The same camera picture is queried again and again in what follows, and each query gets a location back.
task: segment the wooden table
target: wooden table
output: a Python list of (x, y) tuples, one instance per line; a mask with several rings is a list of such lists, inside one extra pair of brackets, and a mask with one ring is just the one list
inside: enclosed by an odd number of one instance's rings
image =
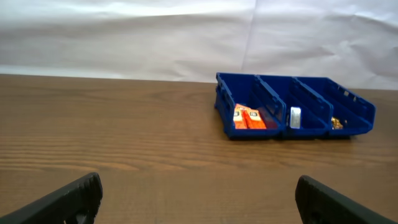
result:
[(301, 223), (302, 174), (398, 221), (397, 92), (355, 92), (368, 134), (230, 141), (212, 83), (2, 75), (0, 216), (96, 171), (98, 224)]

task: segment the brown wooden surface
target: brown wooden surface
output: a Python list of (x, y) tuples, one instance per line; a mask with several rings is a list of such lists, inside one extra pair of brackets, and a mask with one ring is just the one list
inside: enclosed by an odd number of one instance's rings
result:
[(96, 171), (96, 223), (301, 223), (308, 174), (398, 221), (398, 94), (355, 90), (374, 129), (346, 140), (229, 141), (215, 84), (0, 76), (0, 216)]

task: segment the white backdrop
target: white backdrop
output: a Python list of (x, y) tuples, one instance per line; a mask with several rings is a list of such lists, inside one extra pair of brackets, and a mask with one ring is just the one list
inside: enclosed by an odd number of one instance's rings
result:
[(397, 12), (391, 0), (2, 0), (0, 73), (398, 90)]

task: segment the blue bin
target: blue bin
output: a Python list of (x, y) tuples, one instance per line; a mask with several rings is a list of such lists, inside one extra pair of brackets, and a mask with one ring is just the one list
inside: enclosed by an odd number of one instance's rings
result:
[(329, 78), (297, 77), (333, 105), (331, 116), (340, 120), (343, 129), (329, 127), (330, 136), (364, 134), (372, 130), (376, 107)]
[[(260, 75), (259, 78), (268, 84), (286, 104), (283, 114), (283, 136), (315, 138), (327, 135), (331, 125), (333, 106), (322, 96), (308, 88), (294, 77)], [(287, 124), (291, 107), (301, 108), (301, 127), (292, 129)]]
[[(284, 128), (285, 105), (276, 93), (264, 86), (256, 75), (217, 73), (215, 108), (229, 138), (270, 138)], [(267, 129), (235, 129), (233, 115), (236, 103), (259, 110)]]

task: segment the wood grain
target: wood grain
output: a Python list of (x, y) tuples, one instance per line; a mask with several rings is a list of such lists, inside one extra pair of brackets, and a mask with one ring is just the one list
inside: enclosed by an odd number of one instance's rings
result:
[(212, 83), (2, 75), (0, 215), (97, 171), (96, 223), (300, 223), (302, 174), (398, 220), (397, 92), (355, 92), (368, 134), (230, 141)]

